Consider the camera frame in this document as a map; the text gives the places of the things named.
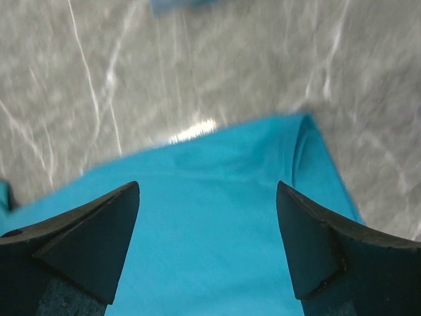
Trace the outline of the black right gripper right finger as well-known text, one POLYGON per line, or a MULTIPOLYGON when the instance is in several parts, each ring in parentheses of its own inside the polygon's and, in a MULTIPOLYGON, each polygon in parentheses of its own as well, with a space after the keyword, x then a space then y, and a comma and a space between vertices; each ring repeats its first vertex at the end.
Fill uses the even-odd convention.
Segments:
POLYGON ((420 242, 352 221, 283 182, 276 207, 305 315, 420 314, 420 242))

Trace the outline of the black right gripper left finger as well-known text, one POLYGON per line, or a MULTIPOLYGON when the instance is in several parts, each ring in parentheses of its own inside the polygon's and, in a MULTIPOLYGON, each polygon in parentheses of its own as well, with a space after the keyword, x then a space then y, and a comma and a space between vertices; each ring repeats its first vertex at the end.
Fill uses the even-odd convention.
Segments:
POLYGON ((85 205, 1 235, 2 315, 104 315, 139 210, 129 182, 85 205))

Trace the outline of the turquoise t shirt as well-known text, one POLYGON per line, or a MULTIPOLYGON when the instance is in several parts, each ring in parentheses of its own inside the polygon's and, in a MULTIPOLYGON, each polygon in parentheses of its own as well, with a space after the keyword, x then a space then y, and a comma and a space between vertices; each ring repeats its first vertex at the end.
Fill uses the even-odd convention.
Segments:
POLYGON ((273 116, 89 171, 11 214, 34 224, 136 181, 140 206, 107 315, 301 315, 276 213, 279 182, 362 222, 312 116, 273 116))

